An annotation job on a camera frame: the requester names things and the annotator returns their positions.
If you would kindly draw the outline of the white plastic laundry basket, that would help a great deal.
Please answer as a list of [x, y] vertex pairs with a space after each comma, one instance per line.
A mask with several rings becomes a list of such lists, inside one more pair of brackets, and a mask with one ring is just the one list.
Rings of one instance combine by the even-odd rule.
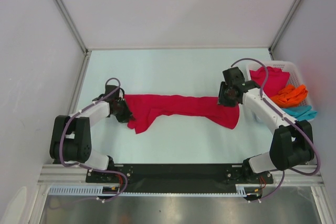
[[[287, 85], [291, 84], [295, 86], [296, 88], [299, 87], [300, 85], [304, 85], [298, 69], [293, 63], [288, 62], [288, 61], [267, 61], [267, 62], [264, 62], [263, 65], [260, 65], [259, 63], [249, 63], [246, 67], [246, 72], [248, 75], [247, 79], [252, 80], [250, 77], [250, 73], [249, 73], [250, 70], [255, 71], [255, 70], [258, 70], [260, 67], [263, 67], [265, 69], [265, 72], [266, 72], [265, 79], [268, 79], [268, 75], [269, 75], [267, 67], [274, 67], [274, 68], [280, 68], [282, 71], [290, 73], [290, 77], [287, 82]], [[303, 102], [301, 102], [299, 106], [304, 106], [304, 105], [312, 106], [311, 102], [309, 101], [309, 98], [306, 97], [306, 99]]]

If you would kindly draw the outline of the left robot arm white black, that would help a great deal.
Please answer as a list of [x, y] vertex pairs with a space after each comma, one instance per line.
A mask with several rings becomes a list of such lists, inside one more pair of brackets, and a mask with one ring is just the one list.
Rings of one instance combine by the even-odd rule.
[[81, 165], [98, 170], [105, 182], [115, 178], [113, 158], [92, 148], [91, 128], [99, 121], [114, 116], [119, 123], [134, 119], [125, 92], [119, 86], [106, 85], [105, 93], [93, 99], [84, 109], [55, 118], [49, 148], [50, 157], [65, 166]]

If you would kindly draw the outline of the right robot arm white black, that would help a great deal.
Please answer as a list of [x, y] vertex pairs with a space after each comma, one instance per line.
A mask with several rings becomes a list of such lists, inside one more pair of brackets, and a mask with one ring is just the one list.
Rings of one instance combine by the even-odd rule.
[[284, 112], [264, 93], [263, 87], [245, 77], [238, 67], [223, 71], [218, 103], [252, 110], [272, 133], [270, 150], [244, 160], [243, 179], [254, 183], [263, 172], [295, 170], [297, 165], [320, 160], [313, 144], [312, 126]]

